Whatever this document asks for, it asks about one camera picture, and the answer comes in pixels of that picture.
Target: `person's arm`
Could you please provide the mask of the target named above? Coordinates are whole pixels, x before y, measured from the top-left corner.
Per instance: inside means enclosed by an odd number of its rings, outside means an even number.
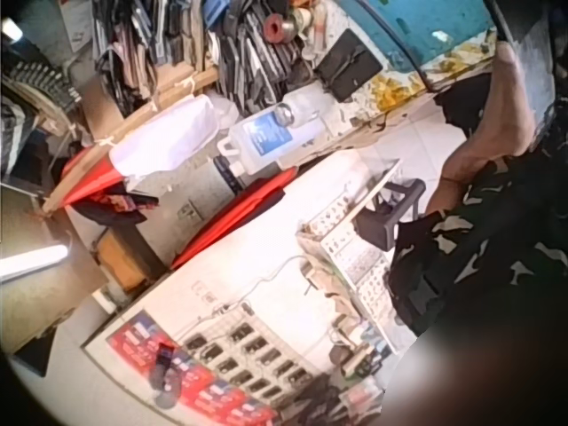
[[[426,215],[457,207],[473,178],[489,161],[476,157],[469,146],[469,142],[466,142],[458,147],[444,163],[438,188],[430,198]]]

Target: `white tiled floor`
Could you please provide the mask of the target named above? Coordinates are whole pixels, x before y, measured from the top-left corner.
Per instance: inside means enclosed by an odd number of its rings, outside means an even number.
[[[359,153],[377,175],[394,160],[404,160],[402,177],[419,178],[426,183],[426,193],[419,203],[423,213],[438,185],[444,162],[465,139],[460,129],[446,124],[442,108],[432,100],[373,146],[360,149]]]

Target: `white cloth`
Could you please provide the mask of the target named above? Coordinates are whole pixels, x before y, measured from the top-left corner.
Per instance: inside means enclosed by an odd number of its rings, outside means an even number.
[[[188,97],[134,130],[110,151],[125,177],[174,170],[219,132],[215,108],[205,95]]]

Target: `cable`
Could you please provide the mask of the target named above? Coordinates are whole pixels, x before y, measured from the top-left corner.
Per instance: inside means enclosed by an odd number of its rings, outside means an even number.
[[[215,318],[221,317],[226,315],[229,312],[234,311],[235,309],[237,309],[242,302],[245,301],[245,299],[247,297],[249,297],[261,284],[265,283],[265,282],[271,282],[273,280],[275,280],[278,275],[280,275],[280,273],[282,272],[282,270],[284,270],[284,268],[286,268],[286,266],[288,266],[288,264],[290,262],[292,262],[293,260],[297,260],[297,259],[305,259],[305,260],[309,260],[309,256],[310,255],[298,255],[298,256],[292,256],[289,259],[287,259],[275,272],[273,272],[268,278],[262,278],[261,280],[259,280],[247,293],[245,293],[243,296],[241,296],[237,301],[229,303],[229,304],[223,304],[222,306],[220,306],[219,308],[216,308],[210,315],[203,317],[203,318],[199,318],[197,320],[196,323],[194,323],[193,325],[191,325],[187,330],[185,329],[181,329],[180,331],[178,331],[176,334],[180,336],[180,338],[188,335],[189,333],[191,333],[193,330],[195,330],[198,326],[200,326],[201,324],[203,324],[204,322],[207,321],[211,321]]]
[[[400,37],[398,37],[397,33],[394,32],[394,30],[391,28],[389,23],[383,19],[383,17],[368,3],[367,0],[356,0],[356,1],[359,4],[359,6],[365,9],[369,13],[369,15],[371,15],[371,18],[373,18],[373,20],[377,24],[379,24],[379,26],[383,29],[383,31],[387,33],[387,35],[398,46],[398,48],[405,54],[408,61],[412,64],[412,66],[420,76],[420,79],[422,80],[422,84],[424,84],[424,87],[426,87],[426,89],[430,93],[440,93],[440,89],[436,89],[434,85],[430,82],[430,80],[428,80],[428,76],[426,76],[426,73],[422,71],[418,61],[414,58],[413,54],[406,48],[404,42],[400,39]]]

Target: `paint stain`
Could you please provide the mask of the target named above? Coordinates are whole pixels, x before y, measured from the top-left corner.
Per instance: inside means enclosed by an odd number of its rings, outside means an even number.
[[[408,24],[406,24],[405,20],[403,20],[402,18],[397,18],[397,24],[400,29],[402,29],[402,32],[405,33],[405,36],[408,36],[410,34],[410,28],[408,27]]]

